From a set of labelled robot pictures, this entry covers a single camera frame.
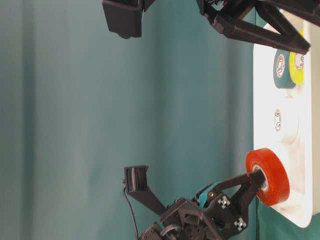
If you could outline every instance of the black cable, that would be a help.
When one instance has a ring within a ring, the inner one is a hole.
[[[135,218],[135,214],[134,214],[134,211],[133,211],[133,209],[132,209],[132,206],[131,206],[131,204],[130,204],[130,202],[129,202],[129,199],[128,199],[127,195],[126,195],[126,187],[124,187],[122,193],[123,193],[123,197],[124,197],[126,203],[127,203],[128,206],[129,206],[129,209],[130,209],[130,214],[131,214],[131,217],[132,217],[132,222],[133,222],[133,226],[134,226],[134,231],[135,231],[136,240],[139,240],[139,233],[138,233],[136,218]]]

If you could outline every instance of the green tape roll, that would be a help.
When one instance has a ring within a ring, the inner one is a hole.
[[[273,63],[273,80],[278,89],[293,89],[296,84],[290,76],[290,52],[278,49]]]

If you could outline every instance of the robotic arm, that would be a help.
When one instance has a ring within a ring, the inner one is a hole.
[[[147,169],[145,165],[126,167],[125,191],[159,215],[163,228],[154,223],[140,236],[136,231],[138,240],[227,240],[248,226],[249,204],[266,181],[257,169],[209,184],[193,199],[182,197],[166,208],[147,185]],[[224,193],[235,186],[240,188],[233,196]]]
[[[111,32],[121,37],[142,36],[142,18],[155,0],[103,0],[104,14]],[[310,44],[279,12],[286,10],[320,26],[320,0],[196,0],[200,14],[228,38],[306,54]],[[278,33],[248,23],[243,18],[255,8]]]
[[[137,240],[227,240],[249,224],[248,207],[254,197],[272,206],[286,201],[290,183],[282,162],[268,148],[246,156],[246,174],[208,184],[194,198],[180,198],[165,207],[147,184],[145,165],[124,169],[123,195],[131,210]],[[238,186],[229,196],[225,190]],[[138,234],[135,216],[126,193],[160,216],[144,233]]]

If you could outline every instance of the teal curtain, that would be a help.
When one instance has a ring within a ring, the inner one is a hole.
[[[0,6],[1,239],[134,239],[125,166],[148,165],[165,205],[245,172],[253,45],[215,32],[195,0],[156,1],[129,40],[101,0]],[[132,205],[140,233],[159,220]],[[234,239],[255,239],[255,222],[253,203]]]

